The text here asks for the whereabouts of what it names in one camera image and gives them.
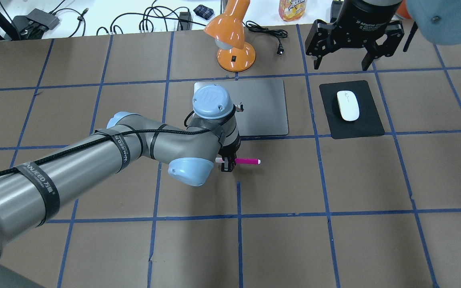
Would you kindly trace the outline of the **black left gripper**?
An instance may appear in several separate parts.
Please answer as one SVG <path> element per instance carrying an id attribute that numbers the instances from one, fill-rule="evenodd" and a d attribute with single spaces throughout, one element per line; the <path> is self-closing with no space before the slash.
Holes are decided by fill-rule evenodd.
<path id="1" fill-rule="evenodd" d="M 223 146 L 219 150 L 220 158 L 220 171 L 232 172 L 236 166 L 237 151 L 241 146 L 241 140 L 235 140 L 229 145 Z"/>

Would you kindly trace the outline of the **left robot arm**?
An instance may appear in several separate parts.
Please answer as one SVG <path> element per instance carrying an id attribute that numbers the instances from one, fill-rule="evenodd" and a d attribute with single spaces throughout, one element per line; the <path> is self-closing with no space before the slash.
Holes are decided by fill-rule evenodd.
<path id="1" fill-rule="evenodd" d="M 80 142 L 0 171 L 0 258 L 7 244 L 142 156 L 167 164 L 172 178 L 190 186 L 206 182 L 217 156 L 222 171 L 231 172 L 240 147 L 235 114 L 241 111 L 224 87 L 211 84 L 194 92 L 185 130 L 119 112 L 106 129 Z M 0 288 L 39 286 L 0 265 Z"/>

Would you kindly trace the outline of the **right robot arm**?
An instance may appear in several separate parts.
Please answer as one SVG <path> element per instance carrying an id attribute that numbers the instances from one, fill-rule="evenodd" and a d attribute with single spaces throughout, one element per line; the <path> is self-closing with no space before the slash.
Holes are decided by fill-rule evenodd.
<path id="1" fill-rule="evenodd" d="M 305 54 L 318 69 L 324 56 L 344 48 L 366 50 L 361 67 L 366 71 L 381 57 L 391 57 L 405 35 L 394 20 L 405 4 L 413 25 L 403 47 L 407 51 L 415 32 L 437 45 L 461 44 L 461 0 L 342 0 L 333 1 L 333 22 L 317 19 L 305 40 Z"/>

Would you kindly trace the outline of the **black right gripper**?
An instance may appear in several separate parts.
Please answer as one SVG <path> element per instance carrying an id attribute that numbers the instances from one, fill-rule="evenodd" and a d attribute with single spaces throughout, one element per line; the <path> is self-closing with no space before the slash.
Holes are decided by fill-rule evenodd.
<path id="1" fill-rule="evenodd" d="M 342 0 L 331 8 L 332 22 L 315 20 L 305 40 L 305 55 L 313 59 L 313 69 L 319 69 L 322 59 L 335 44 L 344 48 L 365 47 L 367 53 L 361 66 L 366 71 L 374 60 L 390 57 L 404 36 L 403 24 L 393 20 L 400 0 Z M 376 40 L 387 36 L 382 44 Z"/>

